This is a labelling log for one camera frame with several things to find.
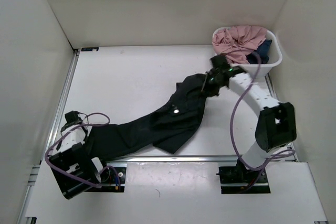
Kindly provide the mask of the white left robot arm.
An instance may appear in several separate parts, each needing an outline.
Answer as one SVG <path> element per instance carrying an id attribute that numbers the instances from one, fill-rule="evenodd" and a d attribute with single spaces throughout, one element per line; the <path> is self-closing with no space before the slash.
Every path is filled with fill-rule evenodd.
<path id="1" fill-rule="evenodd" d="M 62 195 L 66 199 L 92 188 L 101 188 L 108 180 L 110 169 L 98 157 L 90 157 L 85 143 L 88 139 L 88 116 L 78 111 L 65 114 L 61 138 L 45 153 Z"/>

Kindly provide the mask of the black trousers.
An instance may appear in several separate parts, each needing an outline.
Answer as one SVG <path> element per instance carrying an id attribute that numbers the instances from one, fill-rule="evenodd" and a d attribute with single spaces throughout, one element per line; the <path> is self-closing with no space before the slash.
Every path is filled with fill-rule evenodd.
<path id="1" fill-rule="evenodd" d="M 205 74 L 186 77 L 154 112 L 124 124 L 93 127 L 88 136 L 90 157 L 111 160 L 148 145 L 175 154 L 197 132 L 207 98 L 217 96 L 220 88 Z"/>

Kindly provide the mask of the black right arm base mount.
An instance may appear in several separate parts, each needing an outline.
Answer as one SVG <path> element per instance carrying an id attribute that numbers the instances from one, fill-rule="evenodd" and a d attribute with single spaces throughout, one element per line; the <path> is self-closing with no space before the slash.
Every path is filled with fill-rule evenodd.
<path id="1" fill-rule="evenodd" d="M 271 193 L 265 171 L 239 171 L 234 166 L 221 166 L 216 175 L 219 177 L 222 195 Z"/>

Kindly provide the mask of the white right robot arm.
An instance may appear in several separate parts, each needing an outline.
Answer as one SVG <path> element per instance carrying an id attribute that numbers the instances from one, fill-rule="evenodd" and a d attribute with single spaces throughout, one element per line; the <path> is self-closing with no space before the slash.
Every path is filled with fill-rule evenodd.
<path id="1" fill-rule="evenodd" d="M 211 64 L 203 88 L 227 87 L 239 95 L 237 103 L 244 101 L 258 117 L 255 142 L 244 155 L 237 155 L 242 165 L 236 168 L 236 177 L 247 182 L 271 160 L 287 156 L 280 148 L 297 138 L 295 109 L 291 103 L 281 103 L 269 96 L 255 83 L 255 74 L 231 66 L 224 54 L 213 56 Z"/>

